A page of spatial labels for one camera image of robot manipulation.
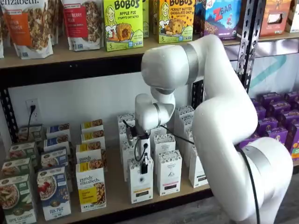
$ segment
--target yellow label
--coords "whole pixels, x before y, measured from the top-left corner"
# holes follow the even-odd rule
[[[96,187],[79,190],[80,204],[90,204],[98,201]]]

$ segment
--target bobo's box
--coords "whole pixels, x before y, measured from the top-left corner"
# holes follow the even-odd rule
[[[160,0],[159,43],[192,41],[195,0]]]
[[[141,0],[104,0],[107,51],[143,47]]]
[[[241,11],[241,0],[196,1],[194,29],[200,36],[215,34],[223,40],[233,40]]]
[[[70,193],[64,165],[39,171],[37,186],[46,221],[71,213]]]

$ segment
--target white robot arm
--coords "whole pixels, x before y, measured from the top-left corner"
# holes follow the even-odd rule
[[[234,145],[254,132],[257,115],[219,38],[209,35],[184,46],[148,50],[142,58],[142,76],[158,103],[136,97],[141,131],[166,123],[174,111],[174,90],[204,76],[206,101],[196,109],[192,125],[196,149],[211,190],[230,218],[256,223],[249,172]],[[243,151],[252,170],[261,223],[272,224],[291,180],[292,159],[271,138],[256,140]]]

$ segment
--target power cord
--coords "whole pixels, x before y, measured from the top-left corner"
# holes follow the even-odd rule
[[[33,112],[35,111],[35,109],[36,109],[36,106],[35,106],[35,105],[31,105],[31,106],[30,106],[30,116],[29,116],[29,121],[28,121],[28,130],[27,130],[27,138],[26,138],[26,141],[28,141],[28,139],[29,139],[30,121],[31,121],[31,117],[32,117],[32,114],[33,114]]]

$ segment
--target black cable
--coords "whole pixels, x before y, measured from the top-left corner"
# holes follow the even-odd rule
[[[171,130],[169,130],[167,127],[165,127],[165,126],[163,126],[163,125],[160,125],[160,127],[165,128],[165,129],[166,129],[167,131],[169,131],[173,136],[175,136],[175,137],[177,137],[177,138],[179,138],[179,139],[181,139],[181,140],[184,140],[184,141],[189,142],[190,144],[194,145],[194,142],[189,141],[188,139],[185,139],[185,138],[183,138],[183,137],[181,137],[181,136],[178,136],[178,135],[174,134],[174,133],[173,133]]]
[[[257,201],[257,195],[256,195],[256,186],[254,184],[252,171],[251,171],[249,162],[248,162],[247,157],[246,157],[245,153],[243,152],[243,150],[240,149],[239,152],[240,152],[241,156],[243,157],[243,159],[246,163],[246,166],[248,168],[248,172],[249,172],[249,176],[250,176],[250,180],[251,180],[251,185],[252,185],[252,190],[253,190],[254,202],[255,202],[255,205],[256,205],[256,223],[260,224],[260,222],[261,222],[261,220],[260,220],[260,211],[259,211],[259,208],[258,208],[258,201]]]

